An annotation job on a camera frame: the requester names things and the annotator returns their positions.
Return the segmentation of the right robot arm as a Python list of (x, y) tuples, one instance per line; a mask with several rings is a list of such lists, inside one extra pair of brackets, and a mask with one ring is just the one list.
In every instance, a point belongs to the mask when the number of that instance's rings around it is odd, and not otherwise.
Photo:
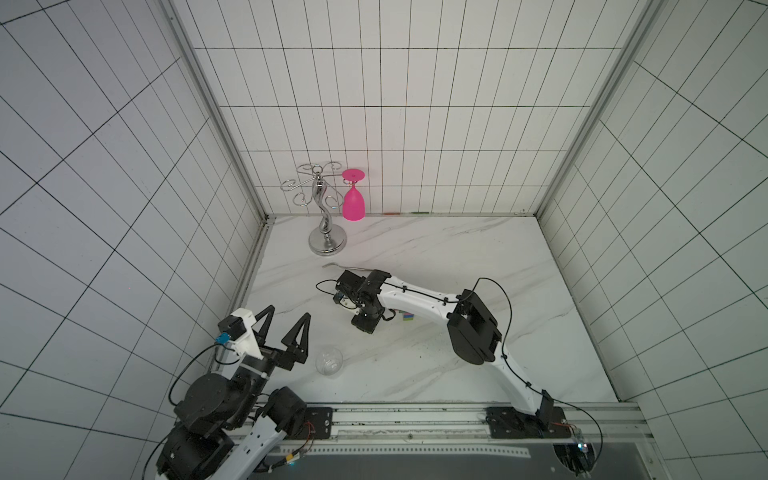
[(506, 353), (498, 321), (473, 289), (447, 294), (416, 287), (387, 272), (372, 270), (363, 277), (346, 270), (336, 280), (334, 301), (352, 305), (351, 324), (371, 334), (389, 311), (412, 314), (447, 330), (454, 353), (464, 362), (494, 371), (510, 396), (509, 407), (490, 415), (502, 436), (530, 438), (570, 434), (563, 409), (545, 390), (535, 388)]

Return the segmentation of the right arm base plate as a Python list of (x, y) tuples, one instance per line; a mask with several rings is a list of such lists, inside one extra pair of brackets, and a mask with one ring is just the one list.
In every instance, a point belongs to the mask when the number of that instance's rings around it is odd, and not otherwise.
[(572, 431), (560, 407), (554, 407), (545, 422), (538, 415), (518, 412), (512, 407), (488, 407), (485, 421), (493, 439), (568, 439)]

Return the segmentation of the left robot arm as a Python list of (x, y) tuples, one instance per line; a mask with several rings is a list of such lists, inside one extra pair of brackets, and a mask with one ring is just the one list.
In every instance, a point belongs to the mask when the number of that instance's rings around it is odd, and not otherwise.
[(219, 321), (215, 348), (231, 353), (230, 375), (208, 373), (175, 404), (177, 421), (143, 471), (156, 479), (248, 479), (299, 459), (318, 431), (308, 407), (282, 387), (258, 400), (277, 369), (306, 362), (311, 316), (303, 314), (281, 347), (266, 343), (274, 306), (259, 313), (237, 309)]

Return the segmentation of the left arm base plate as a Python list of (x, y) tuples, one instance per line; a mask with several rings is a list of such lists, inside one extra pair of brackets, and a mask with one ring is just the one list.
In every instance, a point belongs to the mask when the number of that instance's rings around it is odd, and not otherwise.
[(327, 440), (331, 437), (334, 409), (331, 407), (308, 407), (297, 429), (286, 436), (289, 440)]

